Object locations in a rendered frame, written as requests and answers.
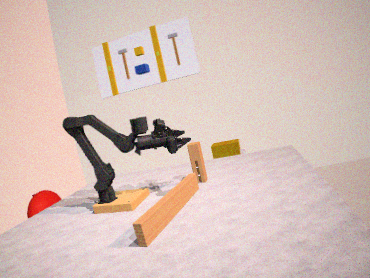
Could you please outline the wooden post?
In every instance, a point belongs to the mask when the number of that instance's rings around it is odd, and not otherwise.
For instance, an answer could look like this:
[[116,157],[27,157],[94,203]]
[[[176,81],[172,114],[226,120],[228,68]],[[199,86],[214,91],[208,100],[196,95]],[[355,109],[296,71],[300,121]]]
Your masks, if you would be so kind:
[[193,173],[196,173],[198,184],[200,182],[206,183],[208,178],[207,178],[207,173],[205,169],[200,141],[189,143],[187,145],[187,148],[188,148],[189,157],[191,161],[192,171]]

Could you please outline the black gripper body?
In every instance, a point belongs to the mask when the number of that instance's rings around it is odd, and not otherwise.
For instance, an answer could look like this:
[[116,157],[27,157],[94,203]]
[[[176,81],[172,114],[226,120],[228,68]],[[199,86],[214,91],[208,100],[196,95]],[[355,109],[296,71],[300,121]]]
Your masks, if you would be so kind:
[[[166,125],[163,129],[163,136],[164,138],[156,138],[153,133],[149,134],[150,141],[151,141],[151,149],[154,148],[154,150],[157,149],[157,147],[163,147],[167,148],[168,152],[171,154],[176,153],[176,140],[174,136],[169,136],[168,130],[166,129]],[[162,135],[161,134],[161,135]],[[151,137],[151,135],[153,137]]]

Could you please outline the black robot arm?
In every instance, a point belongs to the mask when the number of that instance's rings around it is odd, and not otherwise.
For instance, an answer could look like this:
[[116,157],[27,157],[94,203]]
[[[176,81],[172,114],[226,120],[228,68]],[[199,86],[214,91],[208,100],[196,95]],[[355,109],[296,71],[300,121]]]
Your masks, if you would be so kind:
[[[138,136],[139,134],[145,134],[148,130],[146,116],[130,119],[132,133],[129,136],[118,133],[113,128],[101,122],[94,115],[86,115],[83,117],[66,117],[62,121],[62,127],[68,132],[69,135],[74,137],[81,150],[84,152],[86,157],[92,164],[94,174],[97,179],[94,186],[95,190],[98,191],[100,202],[98,204],[112,203],[118,197],[115,195],[112,183],[115,178],[115,169],[109,163],[104,163],[101,160],[100,155],[97,154],[89,139],[84,133],[83,126],[91,126],[102,135],[110,139],[114,146],[122,153],[129,153],[136,148],[135,153],[140,154],[140,150],[151,149],[151,141],[149,135]],[[153,120],[152,123],[154,131],[151,131],[156,138],[164,138],[163,129],[165,127],[164,120],[160,118]],[[162,134],[162,135],[161,135]],[[137,142],[135,142],[137,139]]]

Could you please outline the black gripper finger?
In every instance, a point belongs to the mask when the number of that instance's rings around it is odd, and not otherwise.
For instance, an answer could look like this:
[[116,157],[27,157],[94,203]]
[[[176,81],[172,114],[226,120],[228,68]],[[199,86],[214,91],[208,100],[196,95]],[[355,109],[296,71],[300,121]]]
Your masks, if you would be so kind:
[[168,130],[169,136],[174,136],[175,135],[176,137],[178,137],[178,136],[185,133],[185,131],[183,131],[183,130],[173,130],[173,129],[170,129],[168,126],[167,126],[167,130]]
[[187,137],[187,138],[177,138],[175,135],[174,135],[174,138],[176,140],[176,152],[182,147],[184,146],[186,143],[188,143],[189,141],[191,141],[191,138]]

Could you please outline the light wooden plank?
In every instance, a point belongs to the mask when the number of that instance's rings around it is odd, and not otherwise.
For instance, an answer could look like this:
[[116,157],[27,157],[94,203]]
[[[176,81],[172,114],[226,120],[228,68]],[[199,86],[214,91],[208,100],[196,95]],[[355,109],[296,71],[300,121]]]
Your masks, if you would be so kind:
[[199,189],[196,173],[185,177],[132,225],[139,246],[148,247]]

